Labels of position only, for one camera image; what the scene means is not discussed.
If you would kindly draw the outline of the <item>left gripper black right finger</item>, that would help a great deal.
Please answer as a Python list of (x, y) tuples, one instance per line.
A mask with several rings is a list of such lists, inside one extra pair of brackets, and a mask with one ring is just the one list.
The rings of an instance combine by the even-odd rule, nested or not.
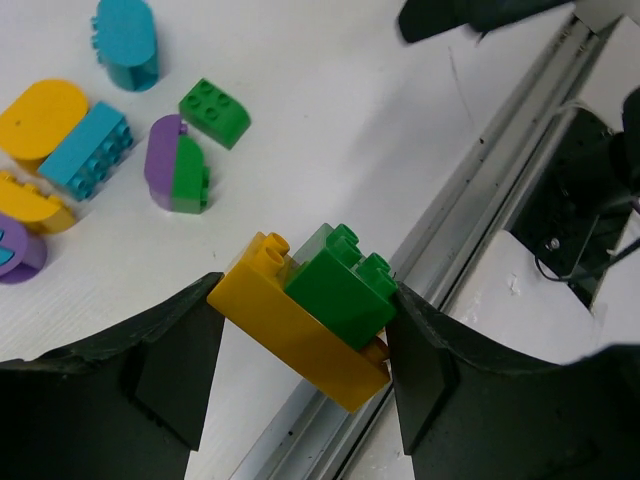
[(418, 479), (635, 479), (639, 349), (567, 365), (512, 350), (395, 294), (386, 335), (402, 443)]

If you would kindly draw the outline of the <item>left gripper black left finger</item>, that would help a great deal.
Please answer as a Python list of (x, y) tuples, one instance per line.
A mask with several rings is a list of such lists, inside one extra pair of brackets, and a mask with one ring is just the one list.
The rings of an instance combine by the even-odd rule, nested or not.
[(5, 479), (181, 479), (198, 450), (223, 316), (209, 273), (82, 340), (1, 365)]

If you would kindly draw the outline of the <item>green square lego brick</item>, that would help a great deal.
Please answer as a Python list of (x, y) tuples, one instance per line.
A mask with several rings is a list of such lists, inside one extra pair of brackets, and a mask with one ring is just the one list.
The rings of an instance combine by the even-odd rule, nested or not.
[(394, 317), (398, 286), (379, 254), (363, 255), (347, 225), (325, 223), (294, 254), (284, 291), (355, 350)]

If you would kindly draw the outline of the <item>long yellow lego brick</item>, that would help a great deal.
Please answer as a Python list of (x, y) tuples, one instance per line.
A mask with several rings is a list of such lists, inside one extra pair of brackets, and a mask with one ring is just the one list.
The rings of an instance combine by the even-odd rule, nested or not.
[(380, 339), (355, 350), (284, 291), (292, 266), (280, 235), (258, 232), (207, 297), (215, 310), (353, 413), (390, 382)]

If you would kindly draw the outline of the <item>green rounded lego brick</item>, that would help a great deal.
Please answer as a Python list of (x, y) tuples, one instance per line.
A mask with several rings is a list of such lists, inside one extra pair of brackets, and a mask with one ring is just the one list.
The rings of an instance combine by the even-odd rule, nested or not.
[(210, 170), (200, 146), (189, 136), (178, 138), (172, 186), (172, 210), (200, 214), (208, 205)]

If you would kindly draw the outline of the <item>purple rounded lego brick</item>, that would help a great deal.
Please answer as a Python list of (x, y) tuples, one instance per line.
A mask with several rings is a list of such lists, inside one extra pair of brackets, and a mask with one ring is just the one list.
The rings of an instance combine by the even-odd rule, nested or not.
[(178, 140), (186, 133), (187, 126), (180, 114), (161, 117), (149, 131), (144, 178), (151, 198), (167, 211), (172, 210)]

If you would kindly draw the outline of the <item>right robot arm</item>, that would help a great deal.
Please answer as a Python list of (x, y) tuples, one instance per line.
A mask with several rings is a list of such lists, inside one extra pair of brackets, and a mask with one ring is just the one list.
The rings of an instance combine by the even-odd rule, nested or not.
[(397, 27), (407, 44), (460, 26), (485, 36), (567, 3), (569, 0), (408, 0), (398, 15)]

